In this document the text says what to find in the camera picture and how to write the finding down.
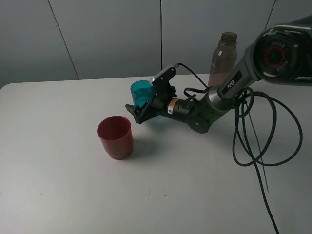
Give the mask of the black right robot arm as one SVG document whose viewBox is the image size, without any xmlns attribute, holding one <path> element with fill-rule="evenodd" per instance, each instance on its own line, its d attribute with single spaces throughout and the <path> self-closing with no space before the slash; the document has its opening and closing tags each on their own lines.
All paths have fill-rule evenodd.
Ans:
<svg viewBox="0 0 312 234">
<path fill-rule="evenodd" d="M 234 108 L 234 99 L 245 87 L 264 80 L 273 84 L 310 86 L 312 83 L 312 19 L 305 17 L 277 24 L 263 31 L 221 85 L 202 90 L 203 98 L 178 99 L 170 80 L 177 65 L 171 65 L 155 75 L 150 84 L 152 98 L 142 106 L 126 105 L 126 109 L 141 124 L 156 116 L 186 123 L 198 133 Z"/>
</svg>

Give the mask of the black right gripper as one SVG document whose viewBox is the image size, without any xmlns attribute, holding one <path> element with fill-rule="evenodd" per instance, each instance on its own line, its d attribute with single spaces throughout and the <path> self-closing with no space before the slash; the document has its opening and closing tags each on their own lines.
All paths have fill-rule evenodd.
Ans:
<svg viewBox="0 0 312 234">
<path fill-rule="evenodd" d="M 206 98 L 200 101 L 177 98 L 176 88 L 170 84 L 155 86 L 154 96 L 150 101 L 139 105 L 126 104 L 138 124 L 142 124 L 158 115 L 187 124 L 193 131 L 207 133 L 211 122 L 208 120 Z"/>
</svg>

